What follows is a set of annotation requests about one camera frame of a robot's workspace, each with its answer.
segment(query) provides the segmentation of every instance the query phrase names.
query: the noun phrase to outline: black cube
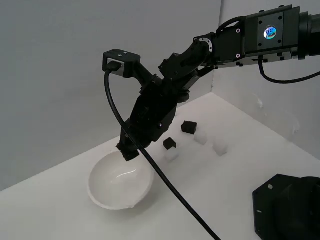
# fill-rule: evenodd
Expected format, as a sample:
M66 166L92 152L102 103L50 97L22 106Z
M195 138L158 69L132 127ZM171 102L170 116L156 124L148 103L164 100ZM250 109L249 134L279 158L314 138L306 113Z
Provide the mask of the black cube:
M172 147L175 147L177 148L177 143L171 138L169 137L168 139L164 140L163 141L163 146L169 150L171 149Z
M197 123L193 121L184 121L184 123L181 125L181 130L184 133L194 135L197 131Z

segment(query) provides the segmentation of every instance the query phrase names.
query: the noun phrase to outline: logo sticker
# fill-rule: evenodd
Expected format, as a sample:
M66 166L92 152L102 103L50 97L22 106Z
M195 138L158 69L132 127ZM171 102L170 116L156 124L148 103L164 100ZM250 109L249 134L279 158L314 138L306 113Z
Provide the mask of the logo sticker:
M273 39L277 35L277 29L274 26L268 26L264 31L264 37L266 39Z

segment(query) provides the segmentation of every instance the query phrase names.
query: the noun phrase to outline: robotic arm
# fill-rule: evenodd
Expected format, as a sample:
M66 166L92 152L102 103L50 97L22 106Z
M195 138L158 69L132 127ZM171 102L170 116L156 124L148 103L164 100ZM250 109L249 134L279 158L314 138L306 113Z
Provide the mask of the robotic arm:
M221 25L216 33L195 37L184 53L173 53L162 62L159 69L163 79L145 69L139 55L119 49L103 54L102 69L106 71L112 61L121 63L121 68L112 73L135 78L141 84L140 96L125 123L147 148L169 129L177 104L189 99L189 89L213 69L254 64L262 67L263 63L292 58L303 60L320 55L319 42L320 14L300 13L299 7L289 5L236 17ZM126 161L139 155L123 129L117 148Z

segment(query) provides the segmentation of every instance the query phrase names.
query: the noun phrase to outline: white tabletop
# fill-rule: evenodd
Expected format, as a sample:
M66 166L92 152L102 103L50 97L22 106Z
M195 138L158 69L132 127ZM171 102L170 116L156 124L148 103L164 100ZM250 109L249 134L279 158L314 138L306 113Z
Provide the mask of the white tabletop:
M197 122L198 130L208 133L205 146L181 132L184 120ZM168 137L180 151L171 163L163 160L163 140ZM219 157L212 150L213 138L228 143L226 155ZM116 151L118 140L1 191L0 239L211 239L158 177L133 209L110 211L90 200L89 174L101 158ZM180 107L169 131L148 150L222 240L259 239L252 192L274 175L320 177L318 159L213 93Z

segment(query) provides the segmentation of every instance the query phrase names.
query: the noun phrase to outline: white wall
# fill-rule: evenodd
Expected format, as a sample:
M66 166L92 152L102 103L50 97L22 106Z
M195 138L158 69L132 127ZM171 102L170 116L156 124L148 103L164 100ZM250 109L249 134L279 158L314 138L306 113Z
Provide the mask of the white wall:
M193 37L218 27L221 0L2 0L0 190L120 134L103 86L102 56L141 55L152 73ZM192 89L211 91L212 76ZM125 118L135 79L111 79Z
M223 0L220 23L237 16L270 10L279 5L301 7L301 12L320 14L319 0ZM272 78L289 80L319 71L320 57L265 64L265 72ZM276 132L288 137L299 121L300 130L293 142L320 159L320 77L302 83L278 85L260 76L257 65L226 68L214 73L212 91ZM262 110L253 110L257 95L263 102Z

